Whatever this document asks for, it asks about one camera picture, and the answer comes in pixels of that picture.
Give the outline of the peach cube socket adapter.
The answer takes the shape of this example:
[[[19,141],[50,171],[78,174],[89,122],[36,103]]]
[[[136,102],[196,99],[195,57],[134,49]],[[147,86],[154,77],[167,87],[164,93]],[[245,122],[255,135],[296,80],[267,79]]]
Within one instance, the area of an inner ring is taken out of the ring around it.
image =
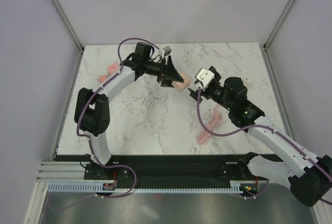
[[[181,77],[183,78],[183,82],[172,82],[172,86],[178,91],[178,92],[183,92],[185,89],[189,87],[191,84],[191,79],[188,75],[185,73],[181,73]]]

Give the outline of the white wall charger plug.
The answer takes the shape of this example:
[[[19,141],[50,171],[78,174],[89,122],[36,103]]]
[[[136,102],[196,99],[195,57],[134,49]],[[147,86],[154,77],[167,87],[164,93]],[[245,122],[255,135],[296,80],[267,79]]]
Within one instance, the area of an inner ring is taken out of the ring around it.
[[[243,83],[246,84],[246,85],[250,85],[251,82],[252,82],[249,78],[242,78],[242,81],[243,81]]]

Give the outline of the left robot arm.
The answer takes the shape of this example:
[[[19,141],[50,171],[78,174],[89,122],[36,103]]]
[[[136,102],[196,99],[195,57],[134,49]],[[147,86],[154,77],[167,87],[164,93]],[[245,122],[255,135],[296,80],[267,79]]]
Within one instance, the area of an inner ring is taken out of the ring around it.
[[[171,87],[173,82],[184,82],[171,58],[171,47],[137,39],[135,50],[125,59],[119,58],[120,68],[96,90],[81,88],[78,92],[74,121],[76,134],[88,139],[91,160],[97,164],[96,173],[102,179],[112,177],[114,167],[108,163],[112,155],[108,147],[106,130],[111,118],[110,102],[128,85],[143,75],[152,75],[162,87]]]

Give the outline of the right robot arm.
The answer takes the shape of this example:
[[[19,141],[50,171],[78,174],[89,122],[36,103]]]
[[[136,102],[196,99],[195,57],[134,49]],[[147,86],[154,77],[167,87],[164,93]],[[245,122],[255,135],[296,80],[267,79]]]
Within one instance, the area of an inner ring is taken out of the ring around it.
[[[303,205],[313,207],[331,189],[331,157],[319,157],[278,129],[268,116],[247,98],[247,87],[239,77],[228,77],[223,84],[215,67],[202,68],[195,75],[196,90],[190,96],[200,104],[212,100],[228,110],[228,118],[237,130],[258,139],[280,159],[274,162],[253,152],[247,153],[238,165],[243,179],[263,177],[289,189]]]

